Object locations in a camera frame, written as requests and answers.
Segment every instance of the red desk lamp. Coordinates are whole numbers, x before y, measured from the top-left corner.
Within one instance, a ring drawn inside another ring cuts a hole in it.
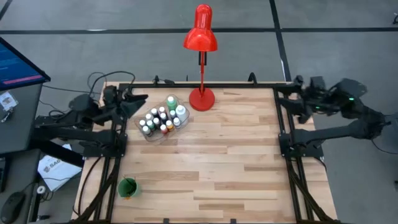
[[[200,88],[194,89],[189,95],[189,102],[198,111],[209,110],[215,102],[214,93],[203,86],[205,74],[205,52],[217,50],[217,40],[211,31],[211,7],[201,4],[195,11],[193,28],[185,37],[183,46],[186,49],[200,52]]]

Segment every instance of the lamp shade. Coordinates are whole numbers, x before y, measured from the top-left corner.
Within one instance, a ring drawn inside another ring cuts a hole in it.
[[[217,50],[217,40],[211,31],[211,7],[201,4],[195,11],[195,22],[193,28],[185,37],[183,46],[186,49],[201,52],[212,52]]]

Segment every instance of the clear plastic tray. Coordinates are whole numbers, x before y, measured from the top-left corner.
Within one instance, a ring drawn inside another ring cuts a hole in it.
[[[165,98],[165,100],[164,100],[163,102],[159,103],[159,104],[156,105],[154,108],[156,108],[156,109],[159,110],[159,108],[160,108],[161,106],[163,106],[163,107],[166,109],[167,117],[170,118],[171,116],[170,116],[169,107],[167,106],[167,103],[166,103],[166,99],[167,99],[169,96],[172,96],[172,97],[174,97],[174,99],[177,100],[177,105],[182,105],[182,106],[185,107],[186,113],[187,113],[187,118],[186,118],[184,121],[180,121],[180,122],[181,122],[181,125],[180,125],[178,128],[176,128],[176,127],[174,126],[173,130],[168,131],[167,134],[163,134],[159,129],[155,128],[155,131],[152,133],[152,135],[151,135],[151,136],[148,136],[148,135],[146,135],[146,134],[142,131],[141,125],[139,125],[139,121],[142,120],[142,119],[143,119],[144,121],[146,121],[145,115],[146,115],[147,113],[150,113],[150,110],[147,111],[146,113],[140,115],[140,116],[136,116],[136,117],[134,118],[134,123],[136,124],[138,130],[140,130],[141,134],[142,134],[142,135],[145,137],[145,139],[146,139],[147,141],[149,141],[149,142],[157,142],[157,143],[163,142],[164,140],[167,140],[168,138],[172,137],[175,133],[181,131],[181,130],[188,124],[189,115],[190,115],[189,110],[188,110],[188,108],[184,105],[183,101],[181,101],[180,99],[178,99],[178,97],[176,97],[175,95],[168,95],[168,96]]]

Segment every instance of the blue screen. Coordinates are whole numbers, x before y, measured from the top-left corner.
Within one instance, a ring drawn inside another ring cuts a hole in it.
[[[45,80],[3,44],[0,44],[0,88],[7,89],[30,82]]]

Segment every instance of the computer mouse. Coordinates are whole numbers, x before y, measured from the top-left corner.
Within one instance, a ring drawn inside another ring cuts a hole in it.
[[[1,209],[1,221],[5,224],[13,223],[17,220],[22,205],[24,204],[25,193],[14,192],[8,197]]]

